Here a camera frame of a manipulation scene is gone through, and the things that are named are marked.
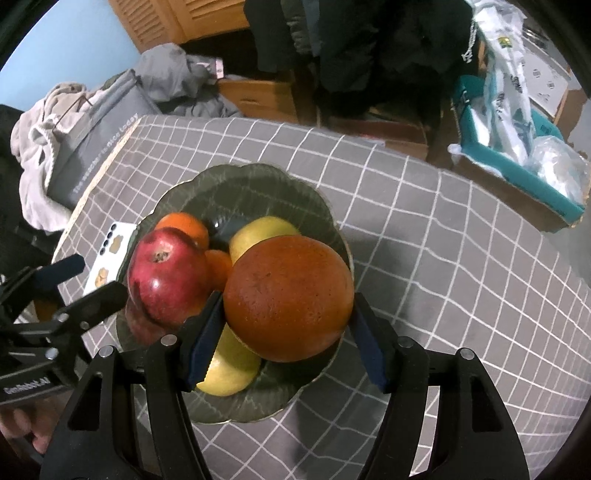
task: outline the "orange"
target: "orange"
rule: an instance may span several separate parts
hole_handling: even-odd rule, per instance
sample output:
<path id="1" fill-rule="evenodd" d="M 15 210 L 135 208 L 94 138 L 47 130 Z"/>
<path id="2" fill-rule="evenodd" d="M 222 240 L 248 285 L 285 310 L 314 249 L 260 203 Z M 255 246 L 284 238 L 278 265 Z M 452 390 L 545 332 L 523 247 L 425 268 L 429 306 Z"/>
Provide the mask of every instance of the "orange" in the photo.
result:
<path id="1" fill-rule="evenodd" d="M 154 227 L 159 230 L 164 227 L 173 227 L 190 236 L 198 247 L 207 250 L 209 248 L 209 232 L 201 220 L 185 212 L 173 212 L 163 217 Z"/>
<path id="2" fill-rule="evenodd" d="M 232 331 L 258 356 L 295 362 L 339 340 L 353 310 L 353 278 L 328 245 L 301 235 L 250 247 L 223 293 Z"/>
<path id="3" fill-rule="evenodd" d="M 228 277 L 232 272 L 230 255 L 221 250 L 205 250 L 205 257 L 212 273 L 213 289 L 224 291 Z"/>

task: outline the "gray bag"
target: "gray bag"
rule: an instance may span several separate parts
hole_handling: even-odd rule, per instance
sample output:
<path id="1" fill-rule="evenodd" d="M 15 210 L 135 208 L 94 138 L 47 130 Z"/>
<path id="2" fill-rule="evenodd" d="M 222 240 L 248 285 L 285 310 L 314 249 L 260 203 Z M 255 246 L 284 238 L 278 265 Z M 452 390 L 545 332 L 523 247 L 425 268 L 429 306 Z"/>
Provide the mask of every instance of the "gray bag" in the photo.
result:
<path id="1" fill-rule="evenodd" d="M 127 70 L 61 142 L 47 196 L 74 210 L 127 129 L 143 115 L 158 113 L 134 71 Z"/>

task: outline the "white chain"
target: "white chain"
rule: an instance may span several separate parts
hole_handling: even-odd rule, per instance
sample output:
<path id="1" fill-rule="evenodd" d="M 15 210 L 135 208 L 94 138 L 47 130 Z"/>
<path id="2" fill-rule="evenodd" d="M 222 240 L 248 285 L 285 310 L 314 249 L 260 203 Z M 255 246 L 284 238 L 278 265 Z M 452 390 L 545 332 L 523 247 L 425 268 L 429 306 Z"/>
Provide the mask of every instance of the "white chain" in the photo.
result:
<path id="1" fill-rule="evenodd" d="M 470 25 L 470 42 L 468 49 L 466 50 L 466 53 L 462 54 L 462 58 L 466 63 L 470 63 L 472 61 L 472 48 L 474 48 L 474 43 L 476 43 L 476 22 L 472 20 L 472 24 Z"/>

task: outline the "blue wall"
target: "blue wall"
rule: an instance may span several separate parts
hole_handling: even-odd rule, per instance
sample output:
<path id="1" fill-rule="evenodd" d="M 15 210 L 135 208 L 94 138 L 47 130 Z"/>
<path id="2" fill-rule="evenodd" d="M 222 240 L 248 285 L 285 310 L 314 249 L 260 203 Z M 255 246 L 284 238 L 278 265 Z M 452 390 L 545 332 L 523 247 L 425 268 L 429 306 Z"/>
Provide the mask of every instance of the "blue wall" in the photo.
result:
<path id="1" fill-rule="evenodd" d="M 0 103 L 28 110 L 57 83 L 91 89 L 138 58 L 107 0 L 59 0 L 0 70 Z"/>

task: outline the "table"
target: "table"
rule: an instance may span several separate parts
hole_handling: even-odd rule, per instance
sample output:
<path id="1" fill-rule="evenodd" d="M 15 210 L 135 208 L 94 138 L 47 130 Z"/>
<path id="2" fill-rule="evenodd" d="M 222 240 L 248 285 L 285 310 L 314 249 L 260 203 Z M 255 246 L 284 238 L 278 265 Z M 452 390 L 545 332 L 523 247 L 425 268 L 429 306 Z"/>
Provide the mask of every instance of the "table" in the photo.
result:
<path id="1" fill-rule="evenodd" d="M 78 252 L 92 265 L 113 221 L 139 222 L 169 188 L 210 166 L 256 161 L 324 194 L 353 252 L 357 289 L 399 335 L 478 354 L 538 474 L 591 395 L 589 288 L 539 231 L 450 172 L 321 129 L 146 116 L 80 206 L 56 258 Z M 82 295 L 87 275 L 63 285 L 66 302 Z M 118 345 L 113 320 L 88 341 L 91 353 Z M 145 423 L 145 395 L 136 400 Z M 428 465 L 437 400 L 431 390 L 415 472 Z M 215 478 L 352 480 L 386 404 L 347 333 L 328 371 L 284 411 L 194 431 Z"/>

